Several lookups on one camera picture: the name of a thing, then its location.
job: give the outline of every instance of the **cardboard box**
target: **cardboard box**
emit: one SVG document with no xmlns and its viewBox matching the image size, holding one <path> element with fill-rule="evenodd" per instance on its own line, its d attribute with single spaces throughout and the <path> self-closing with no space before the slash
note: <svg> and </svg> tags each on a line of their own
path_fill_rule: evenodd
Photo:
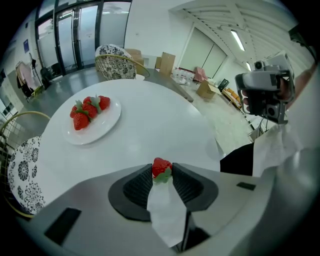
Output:
<svg viewBox="0 0 320 256">
<path fill-rule="evenodd" d="M 215 94 L 221 95 L 220 90 L 217 87 L 213 86 L 211 83 L 209 83 L 207 80 L 204 80 L 200 84 L 196 93 L 199 96 L 206 98 L 206 99 L 212 99 Z"/>
<path fill-rule="evenodd" d="M 163 52 L 161 57 L 161 66 L 159 72 L 167 77 L 171 76 L 172 69 L 174 68 L 175 55 Z"/>
<path fill-rule="evenodd" d="M 125 49 L 128 54 L 131 55 L 131 57 L 138 63 L 140 63 L 142 66 L 145 64 L 144 58 L 142 58 L 141 51 L 137 49 Z M 142 66 L 135 65 L 136 66 L 136 73 L 142 76 L 146 75 L 146 71 Z"/>
<path fill-rule="evenodd" d="M 160 69 L 161 67 L 161 57 L 156 57 L 156 61 L 155 61 L 155 68 L 156 69 Z"/>
</svg>

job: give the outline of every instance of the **hand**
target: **hand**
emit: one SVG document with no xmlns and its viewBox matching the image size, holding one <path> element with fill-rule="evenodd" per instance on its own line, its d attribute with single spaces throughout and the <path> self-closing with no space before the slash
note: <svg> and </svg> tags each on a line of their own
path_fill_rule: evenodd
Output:
<svg viewBox="0 0 320 256">
<path fill-rule="evenodd" d="M 298 98 L 298 96 L 301 94 L 303 89 L 308 84 L 312 74 L 316 70 L 316 67 L 317 67 L 316 63 L 313 63 L 311 68 L 306 69 L 305 71 L 303 71 L 300 75 L 298 75 L 296 77 L 296 79 L 295 79 L 295 99 L 286 105 L 286 109 L 288 109 L 295 102 L 295 100 Z M 243 103 L 245 105 L 249 105 L 249 101 L 247 98 L 247 96 L 248 96 L 247 92 L 245 90 L 243 90 L 242 94 L 243 94 L 243 96 L 245 96 L 243 98 Z M 288 85 L 287 81 L 284 80 L 283 78 L 280 79 L 280 92 L 278 93 L 278 95 L 283 100 L 286 100 L 290 97 L 289 85 Z"/>
</svg>

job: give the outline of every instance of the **person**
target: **person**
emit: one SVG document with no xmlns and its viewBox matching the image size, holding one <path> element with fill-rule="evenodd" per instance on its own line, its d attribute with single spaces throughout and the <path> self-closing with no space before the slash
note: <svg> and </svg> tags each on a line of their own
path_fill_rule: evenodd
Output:
<svg viewBox="0 0 320 256">
<path fill-rule="evenodd" d="M 317 68 L 317 64 L 314 63 L 311 66 L 311 68 L 306 69 L 299 76 L 296 77 L 295 86 L 294 86 L 295 98 L 293 101 L 291 101 L 286 105 L 287 110 L 298 99 L 301 92 L 304 90 L 304 88 L 310 81 L 316 68 Z M 249 101 L 248 101 L 248 98 L 246 97 L 247 94 L 245 91 L 243 91 L 242 94 L 244 96 L 243 103 L 246 105 L 246 109 L 250 111 Z M 288 99 L 290 96 L 289 86 L 284 79 L 280 80 L 280 92 L 278 95 L 282 99 Z M 268 147 L 266 144 L 271 145 L 275 140 L 277 140 L 277 136 L 281 137 L 281 139 L 285 141 L 285 144 L 291 145 L 291 149 L 289 150 L 289 152 L 284 152 L 284 150 L 282 150 L 282 153 L 283 153 L 282 155 L 284 155 L 283 158 L 288 157 L 290 154 L 294 153 L 294 151 L 296 151 L 301 147 L 298 145 L 299 144 L 298 142 L 294 141 L 292 138 L 288 138 L 287 128 L 288 127 L 285 127 L 285 125 L 275 125 L 268 131 L 268 133 L 270 133 L 271 135 L 267 135 L 265 133 L 259 138 L 257 138 L 254 143 L 250 143 L 250 144 L 241 146 L 238 149 L 235 149 L 220 161 L 220 171 L 222 173 L 229 173 L 229 174 L 257 176 L 257 177 L 260 176 L 265 166 L 263 166 L 263 164 L 260 163 L 261 161 L 258 160 L 259 158 L 261 158 L 258 156 L 259 152 L 263 151 L 263 154 L 265 155 L 269 149 L 272 150 L 271 149 L 272 146 Z M 267 140 L 269 140 L 269 143 L 265 142 L 266 136 L 268 136 Z"/>
</svg>

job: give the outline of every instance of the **wicker chair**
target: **wicker chair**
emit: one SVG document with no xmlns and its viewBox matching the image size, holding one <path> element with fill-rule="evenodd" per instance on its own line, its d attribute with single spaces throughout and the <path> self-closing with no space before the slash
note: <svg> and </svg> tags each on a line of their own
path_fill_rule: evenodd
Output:
<svg viewBox="0 0 320 256">
<path fill-rule="evenodd" d="M 135 79 L 137 65 L 143 70 L 144 77 L 150 76 L 149 71 L 143 65 L 125 56 L 103 54 L 95 57 L 95 62 L 107 81 L 115 79 Z"/>
<path fill-rule="evenodd" d="M 31 123 L 37 122 L 38 118 L 41 118 L 42 122 L 45 121 L 45 124 L 50 120 L 46 114 L 37 111 L 21 112 L 6 120 L 0 128 L 0 180 L 2 195 L 10 207 L 25 218 L 32 218 L 34 215 L 16 200 L 10 189 L 8 178 L 8 167 L 17 147 L 26 140 L 42 134 L 17 123 L 17 118 L 24 115 L 30 115 L 28 118 L 32 121 Z"/>
</svg>

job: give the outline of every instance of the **glass door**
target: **glass door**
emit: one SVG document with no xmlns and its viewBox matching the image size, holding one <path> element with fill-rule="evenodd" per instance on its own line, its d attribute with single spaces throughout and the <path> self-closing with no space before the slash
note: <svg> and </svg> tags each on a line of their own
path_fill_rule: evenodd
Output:
<svg viewBox="0 0 320 256">
<path fill-rule="evenodd" d="M 95 66 L 98 4 L 84 4 L 57 14 L 58 50 L 65 73 Z"/>
</svg>

